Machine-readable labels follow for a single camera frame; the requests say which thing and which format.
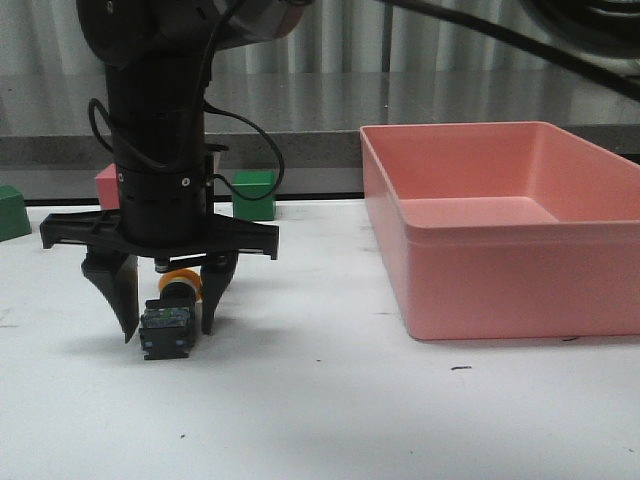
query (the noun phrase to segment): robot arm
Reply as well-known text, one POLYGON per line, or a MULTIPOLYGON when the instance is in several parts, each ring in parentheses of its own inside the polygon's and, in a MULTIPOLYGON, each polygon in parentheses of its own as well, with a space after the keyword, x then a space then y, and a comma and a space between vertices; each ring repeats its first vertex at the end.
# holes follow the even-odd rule
MULTIPOLYGON (((103 112, 112 130, 120 209, 50 215, 40 230, 45 248, 87 246, 83 274, 109 301, 126 341, 139 322, 137 256, 153 258, 160 273, 202 267, 205 333, 238 254, 276 258, 277 227, 212 214, 204 90, 215 50, 286 35, 305 3, 77 0, 86 40, 105 63, 109 112, 103 112)), ((102 109, 95 102, 90 109, 102 109)), ((176 345, 168 355, 184 356, 187 346, 181 339, 176 345)))

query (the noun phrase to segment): small electronic component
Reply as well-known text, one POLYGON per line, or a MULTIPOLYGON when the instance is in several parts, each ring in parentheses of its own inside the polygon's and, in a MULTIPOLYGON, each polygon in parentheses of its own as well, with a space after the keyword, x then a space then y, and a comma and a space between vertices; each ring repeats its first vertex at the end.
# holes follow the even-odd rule
POLYGON ((140 317, 140 343, 145 360, 188 358, 196 340, 196 301, 202 283, 191 270, 164 275, 160 298, 148 300, 140 317))

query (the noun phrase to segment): pink block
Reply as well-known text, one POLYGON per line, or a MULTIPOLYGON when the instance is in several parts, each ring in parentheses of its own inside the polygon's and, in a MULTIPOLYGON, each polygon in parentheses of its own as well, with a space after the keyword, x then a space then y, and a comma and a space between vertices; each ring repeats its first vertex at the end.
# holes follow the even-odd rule
POLYGON ((410 335, 640 334, 640 167, 540 122, 361 130, 410 335))
POLYGON ((96 189, 98 190, 100 207, 103 210, 120 208, 120 201, 118 200, 118 179, 114 163, 96 175, 96 189))

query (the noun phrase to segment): gray countertop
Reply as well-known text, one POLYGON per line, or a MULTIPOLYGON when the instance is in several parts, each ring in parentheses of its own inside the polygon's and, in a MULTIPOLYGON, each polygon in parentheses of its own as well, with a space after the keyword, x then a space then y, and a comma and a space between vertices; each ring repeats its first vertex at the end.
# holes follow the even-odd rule
MULTIPOLYGON (((91 136, 91 97, 106 100, 102 76, 0 77, 0 183, 29 199, 94 197, 92 177, 110 158, 91 136)), ((617 153, 640 153, 640 105, 553 68, 218 75, 207 98, 274 133, 290 168, 282 193, 361 191, 362 125, 542 120, 617 153)), ((206 131, 231 147, 227 173, 273 163, 239 122, 208 116, 206 131)))

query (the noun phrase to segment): screw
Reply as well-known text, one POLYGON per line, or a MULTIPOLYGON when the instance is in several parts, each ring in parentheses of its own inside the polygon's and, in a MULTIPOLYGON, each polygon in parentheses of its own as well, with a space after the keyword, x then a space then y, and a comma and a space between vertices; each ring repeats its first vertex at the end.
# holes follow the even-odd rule
POLYGON ((169 259, 168 258, 156 258, 155 261, 156 272, 166 273, 169 271, 169 259))
POLYGON ((217 267, 226 267, 229 263, 229 258, 226 255, 220 255, 216 258, 216 266, 217 267))

